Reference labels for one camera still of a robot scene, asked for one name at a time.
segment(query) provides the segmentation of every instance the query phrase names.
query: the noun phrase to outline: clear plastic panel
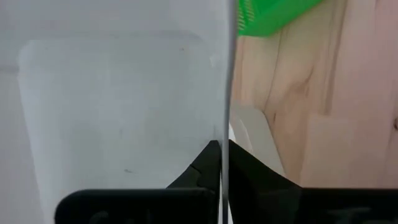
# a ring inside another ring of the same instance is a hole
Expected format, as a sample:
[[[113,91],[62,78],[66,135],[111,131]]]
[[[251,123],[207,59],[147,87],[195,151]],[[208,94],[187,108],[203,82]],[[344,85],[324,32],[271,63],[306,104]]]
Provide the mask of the clear plastic panel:
[[[225,4],[1,1],[0,222],[52,223],[76,190],[166,187],[221,141]]]

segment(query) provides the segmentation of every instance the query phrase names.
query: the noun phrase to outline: black plastic part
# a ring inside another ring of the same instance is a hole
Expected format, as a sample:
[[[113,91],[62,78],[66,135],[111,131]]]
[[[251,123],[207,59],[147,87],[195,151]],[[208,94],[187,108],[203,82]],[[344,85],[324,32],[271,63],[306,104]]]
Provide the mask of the black plastic part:
[[[229,142],[234,224],[398,223],[398,190],[306,189]]]
[[[56,224],[216,224],[221,148],[211,141],[167,189],[81,190],[64,198]]]
[[[234,224],[291,223],[301,188],[229,141],[229,204]]]

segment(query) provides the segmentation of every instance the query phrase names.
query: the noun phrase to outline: green basket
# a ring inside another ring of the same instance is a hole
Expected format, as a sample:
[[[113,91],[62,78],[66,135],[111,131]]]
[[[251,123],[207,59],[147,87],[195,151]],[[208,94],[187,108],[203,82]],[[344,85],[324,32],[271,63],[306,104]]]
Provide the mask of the green basket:
[[[321,0],[238,0],[239,35],[267,36]]]

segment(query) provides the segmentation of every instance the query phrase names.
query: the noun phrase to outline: wood grain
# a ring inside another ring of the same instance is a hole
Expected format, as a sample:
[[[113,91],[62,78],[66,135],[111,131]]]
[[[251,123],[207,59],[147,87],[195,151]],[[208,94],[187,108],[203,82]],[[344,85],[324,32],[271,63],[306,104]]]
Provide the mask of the wood grain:
[[[264,112],[287,177],[296,182],[308,114],[327,109],[344,8],[344,0],[326,0],[272,37],[239,40],[233,99]]]
[[[288,178],[398,187],[397,36],[398,1],[325,0],[242,38],[233,99],[264,112]]]

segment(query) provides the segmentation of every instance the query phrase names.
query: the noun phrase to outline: wooden surface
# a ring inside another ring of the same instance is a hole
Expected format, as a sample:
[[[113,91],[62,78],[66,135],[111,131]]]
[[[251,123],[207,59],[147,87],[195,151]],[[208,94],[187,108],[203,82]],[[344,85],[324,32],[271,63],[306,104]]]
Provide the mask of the wooden surface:
[[[324,0],[268,38],[240,37],[233,100],[266,115],[286,175],[398,187],[398,2]]]

